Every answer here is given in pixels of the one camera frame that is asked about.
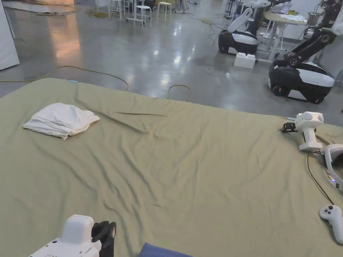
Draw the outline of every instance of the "white storage container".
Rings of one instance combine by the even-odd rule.
[[[252,54],[238,53],[236,55],[235,66],[252,69],[255,64],[255,56]]]

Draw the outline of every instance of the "black and white robot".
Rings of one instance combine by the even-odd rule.
[[[343,34],[343,0],[327,0],[322,22],[304,31],[305,42],[276,60],[269,69],[268,85],[276,96],[321,103],[331,91],[334,79],[312,62],[311,56]]]
[[[266,7],[273,7],[277,4],[290,2],[291,0],[246,0],[247,7],[243,14],[235,19],[227,29],[221,31],[218,38],[219,52],[221,53],[245,53],[256,54],[258,47],[257,30],[259,29],[263,13]],[[256,11],[255,19],[246,31],[237,31]]]

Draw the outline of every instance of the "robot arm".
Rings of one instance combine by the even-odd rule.
[[[327,0],[322,23],[306,29],[304,33],[306,41],[284,55],[285,61],[290,66],[298,66],[325,46],[333,43],[336,35],[343,34],[342,3],[343,0]]]
[[[115,222],[94,223],[92,217],[71,216],[64,225],[62,236],[31,254],[32,257],[114,257]]]
[[[316,139],[316,128],[324,123],[323,114],[318,112],[299,113],[294,122],[285,123],[282,127],[283,133],[302,132],[305,143],[299,145],[300,151],[315,151],[321,149],[322,143]]]
[[[235,19],[230,26],[228,26],[228,32],[236,31],[242,24],[244,24],[252,15],[253,15],[253,8],[263,8],[268,7],[272,4],[271,1],[261,1],[261,0],[249,0],[245,2],[245,6],[248,8],[243,12],[243,14]]]
[[[247,32],[250,32],[252,35],[257,36],[257,30],[260,28],[263,18],[264,18],[264,12],[265,7],[273,7],[278,4],[290,2],[291,0],[269,0],[269,4],[266,6],[257,7],[257,12],[255,15],[254,21],[250,24],[250,26],[247,29]]]

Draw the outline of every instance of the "yellow cable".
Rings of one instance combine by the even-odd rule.
[[[114,78],[117,78],[121,81],[123,81],[127,88],[125,91],[127,91],[129,89],[129,84],[123,80],[122,78],[119,78],[115,75],[111,75],[111,74],[108,74],[108,73],[105,73],[105,72],[100,72],[100,71],[93,71],[93,70],[88,70],[88,69],[84,69],[84,68],[80,68],[80,67],[76,67],[76,66],[71,66],[71,65],[63,65],[63,66],[59,66],[55,69],[53,69],[50,73],[48,73],[48,75],[44,76],[44,77],[41,77],[41,78],[35,78],[35,79],[28,79],[28,80],[7,80],[7,81],[0,81],[0,82],[32,82],[32,81],[36,81],[36,80],[40,80],[40,79],[43,79],[43,78],[46,78],[48,77],[51,73],[53,73],[55,70],[59,69],[59,68],[63,68],[63,67],[69,67],[69,68],[76,68],[76,69],[80,69],[80,70],[84,70],[84,71],[90,71],[90,72],[95,72],[95,73],[99,73],[99,74],[104,74],[104,75],[108,75],[108,76],[111,76],[111,77],[114,77]]]
[[[192,90],[191,90],[188,86],[185,86],[185,85],[173,85],[173,86],[171,86],[171,87],[168,89],[168,96],[167,96],[167,99],[169,99],[169,92],[170,92],[170,89],[171,89],[172,87],[178,87],[178,86],[180,86],[180,87],[186,87],[186,88],[189,89],[189,94],[188,94],[188,96],[187,96],[186,99],[185,99],[185,102],[187,102],[187,99],[188,99],[188,97],[191,95]]]
[[[94,18],[108,18],[108,13],[107,12],[89,12],[87,13],[89,17],[94,17]]]
[[[128,84],[125,80],[123,80],[122,78],[119,78],[119,77],[117,77],[117,76],[115,76],[115,75],[111,75],[111,74],[108,74],[108,73],[105,73],[105,72],[100,72],[100,71],[88,70],[88,69],[84,69],[84,68],[80,68],[80,67],[76,67],[76,66],[72,66],[72,65],[63,65],[63,66],[59,66],[59,67],[53,69],[51,72],[49,72],[49,73],[48,73],[47,75],[45,75],[44,77],[41,77],[41,78],[28,79],[28,80],[7,80],[7,81],[3,80],[3,81],[0,81],[0,82],[32,82],[32,81],[37,81],[37,80],[40,80],[40,79],[43,79],[43,78],[46,78],[46,77],[50,76],[55,70],[57,70],[57,69],[59,69],[59,68],[64,68],[64,67],[76,68],[76,69],[80,69],[80,70],[84,70],[84,71],[95,72],[95,73],[104,74],[104,75],[108,75],[108,76],[117,78],[117,79],[123,81],[123,82],[126,84],[127,87],[126,87],[126,90],[125,90],[125,91],[127,91],[127,90],[129,89],[129,84]],[[171,86],[171,87],[168,89],[168,96],[167,96],[167,99],[169,99],[169,93],[170,93],[171,88],[172,88],[172,87],[178,87],[178,86],[180,86],[180,87],[186,87],[186,88],[189,89],[189,94],[187,95],[187,97],[186,97],[186,99],[185,99],[185,101],[187,101],[188,97],[189,97],[189,96],[191,95],[191,93],[192,93],[192,90],[191,90],[188,86],[185,86],[185,85],[173,85],[173,86]]]

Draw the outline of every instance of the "white wall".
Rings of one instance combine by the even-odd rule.
[[[306,19],[309,12],[313,12],[315,6],[320,3],[320,0],[292,0],[291,10],[299,12]],[[305,25],[288,25],[284,31],[283,36],[286,38],[303,39],[302,32],[305,29]]]
[[[19,64],[17,51],[14,46],[11,31],[0,3],[0,70]]]
[[[319,64],[334,77],[338,75],[343,69],[343,36],[324,48]]]

